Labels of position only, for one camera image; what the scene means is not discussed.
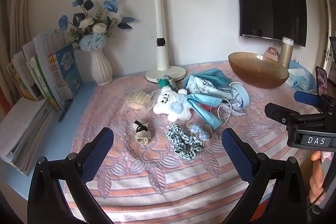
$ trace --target finger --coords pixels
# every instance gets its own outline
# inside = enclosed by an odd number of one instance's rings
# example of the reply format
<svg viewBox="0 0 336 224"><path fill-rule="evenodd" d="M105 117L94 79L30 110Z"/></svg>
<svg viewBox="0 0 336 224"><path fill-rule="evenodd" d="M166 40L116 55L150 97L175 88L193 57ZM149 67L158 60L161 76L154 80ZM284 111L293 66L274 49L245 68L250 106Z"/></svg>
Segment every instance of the finger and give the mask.
<svg viewBox="0 0 336 224"><path fill-rule="evenodd" d="M320 160L316 160L313 163L313 179L317 188L321 188L323 184L323 170Z"/></svg>
<svg viewBox="0 0 336 224"><path fill-rule="evenodd" d="M315 151L313 155L311 155L311 160L315 161L321 158L321 152L320 151Z"/></svg>
<svg viewBox="0 0 336 224"><path fill-rule="evenodd" d="M309 180L310 190L314 198L317 198L323 191L323 188L318 188L315 184L313 177Z"/></svg>
<svg viewBox="0 0 336 224"><path fill-rule="evenodd" d="M315 200L316 200L317 197L315 197L315 195L313 194L312 190L310 189L309 190L309 200L310 200L310 203L313 203Z"/></svg>
<svg viewBox="0 0 336 224"><path fill-rule="evenodd" d="M321 202L324 200L325 197L326 197L326 195L323 194L323 196L320 197L320 199L315 203L315 205L320 205ZM310 200L310 203L313 203L317 198L318 198L318 196L315 196L315 195L312 193L312 190L310 189L310 190L309 190L309 200Z"/></svg>

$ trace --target amber glass bowl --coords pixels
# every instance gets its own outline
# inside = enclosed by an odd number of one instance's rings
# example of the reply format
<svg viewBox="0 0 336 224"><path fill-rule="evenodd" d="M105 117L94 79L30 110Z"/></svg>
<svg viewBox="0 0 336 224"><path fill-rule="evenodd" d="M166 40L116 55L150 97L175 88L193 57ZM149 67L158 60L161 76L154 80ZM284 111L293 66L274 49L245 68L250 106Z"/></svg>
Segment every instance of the amber glass bowl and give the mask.
<svg viewBox="0 0 336 224"><path fill-rule="evenodd" d="M251 52L234 52L229 55L229 63L241 80L257 88L276 88L289 77L288 70L278 62Z"/></svg>

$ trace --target lamp pole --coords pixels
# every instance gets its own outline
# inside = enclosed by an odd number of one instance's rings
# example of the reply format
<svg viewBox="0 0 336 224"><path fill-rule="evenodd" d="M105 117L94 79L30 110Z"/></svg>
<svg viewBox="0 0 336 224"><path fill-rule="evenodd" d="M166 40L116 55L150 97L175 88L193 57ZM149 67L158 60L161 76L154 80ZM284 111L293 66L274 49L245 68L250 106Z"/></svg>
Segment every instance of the lamp pole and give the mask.
<svg viewBox="0 0 336 224"><path fill-rule="evenodd" d="M169 69L168 49L165 41L163 26L162 0L155 0L156 9L156 32L157 32L157 70Z"/></svg>

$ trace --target white teddy bear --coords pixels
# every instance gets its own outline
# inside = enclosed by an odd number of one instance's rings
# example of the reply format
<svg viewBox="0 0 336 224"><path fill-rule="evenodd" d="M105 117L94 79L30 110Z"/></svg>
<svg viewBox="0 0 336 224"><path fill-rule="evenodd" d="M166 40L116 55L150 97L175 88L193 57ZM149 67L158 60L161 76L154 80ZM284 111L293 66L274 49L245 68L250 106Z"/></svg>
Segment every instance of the white teddy bear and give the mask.
<svg viewBox="0 0 336 224"><path fill-rule="evenodd" d="M168 114L168 121L176 122L188 121L191 119L191 106L186 100L188 92L180 89L178 93L173 91L171 87L164 86L157 99L157 103L153 108L155 114Z"/></svg>

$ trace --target black tv screen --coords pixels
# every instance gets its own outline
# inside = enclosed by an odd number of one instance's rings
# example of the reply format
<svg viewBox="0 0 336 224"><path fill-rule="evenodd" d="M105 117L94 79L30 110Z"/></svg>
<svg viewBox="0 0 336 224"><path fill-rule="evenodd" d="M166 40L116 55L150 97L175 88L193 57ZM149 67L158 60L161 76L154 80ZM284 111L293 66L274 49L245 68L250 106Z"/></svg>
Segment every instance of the black tv screen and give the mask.
<svg viewBox="0 0 336 224"><path fill-rule="evenodd" d="M240 0L240 35L306 46L306 0Z"/></svg>

